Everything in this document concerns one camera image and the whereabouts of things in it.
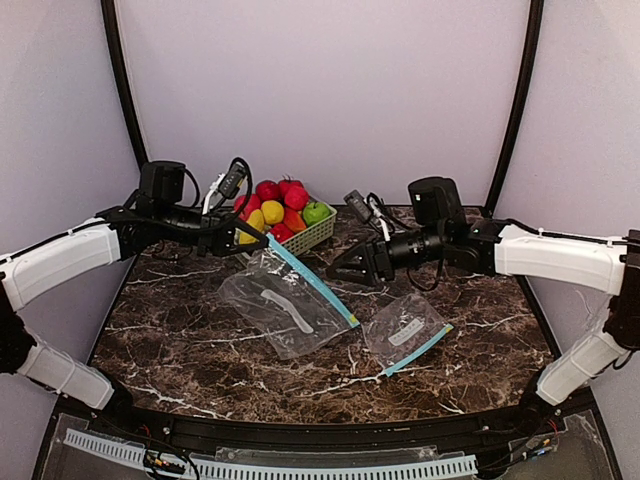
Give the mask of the large clear zip bag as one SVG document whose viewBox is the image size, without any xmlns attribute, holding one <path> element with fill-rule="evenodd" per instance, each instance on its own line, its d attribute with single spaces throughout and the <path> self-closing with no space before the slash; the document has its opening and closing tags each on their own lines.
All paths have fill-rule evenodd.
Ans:
<svg viewBox="0 0 640 480">
<path fill-rule="evenodd" d="M 356 316 L 269 234 L 268 247 L 226 278 L 218 295 L 264 335 L 282 360 L 311 354 L 359 326 Z"/>
</svg>

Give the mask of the yellow wrinkled banana-like fruit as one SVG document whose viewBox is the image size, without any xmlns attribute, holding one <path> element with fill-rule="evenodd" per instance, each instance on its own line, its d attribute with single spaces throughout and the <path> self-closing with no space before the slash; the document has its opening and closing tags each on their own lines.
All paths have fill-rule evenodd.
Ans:
<svg viewBox="0 0 640 480">
<path fill-rule="evenodd" d="M 254 228 L 256 231 L 263 234 L 265 232 L 265 220 L 261 209 L 253 210 L 249 216 L 245 219 L 245 222 Z M 248 245 L 256 243 L 258 239 L 246 232 L 241 231 L 238 237 L 238 243 L 240 245 Z"/>
</svg>

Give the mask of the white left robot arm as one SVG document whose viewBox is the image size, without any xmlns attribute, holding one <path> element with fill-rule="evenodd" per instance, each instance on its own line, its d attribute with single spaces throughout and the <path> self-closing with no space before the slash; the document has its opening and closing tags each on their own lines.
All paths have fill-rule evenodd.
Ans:
<svg viewBox="0 0 640 480">
<path fill-rule="evenodd" d="M 268 239 L 223 205 L 252 189 L 242 158 L 231 161 L 205 194 L 182 205 L 192 173 L 176 161 L 143 165 L 127 201 L 82 224 L 1 257 L 1 371 L 80 401 L 94 411 L 117 407 L 125 388 L 31 332 L 19 312 L 31 301 L 98 268 L 123 262 L 163 241 L 191 246 L 200 256 L 227 257 L 265 248 Z"/>
</svg>

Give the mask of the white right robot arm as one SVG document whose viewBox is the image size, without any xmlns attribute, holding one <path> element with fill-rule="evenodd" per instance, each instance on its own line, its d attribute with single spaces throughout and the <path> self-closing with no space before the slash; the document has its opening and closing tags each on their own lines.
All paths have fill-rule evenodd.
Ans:
<svg viewBox="0 0 640 480">
<path fill-rule="evenodd" d="M 366 286 L 399 269 L 435 261 L 472 274 L 524 276 L 583 286 L 609 296 L 606 319 L 533 380 L 528 408 L 563 403 L 588 380 L 639 349 L 639 233 L 587 237 L 535 229 L 515 219 L 469 222 L 455 182 L 427 177 L 409 184 L 417 226 L 363 241 L 338 256 L 329 278 Z"/>
</svg>

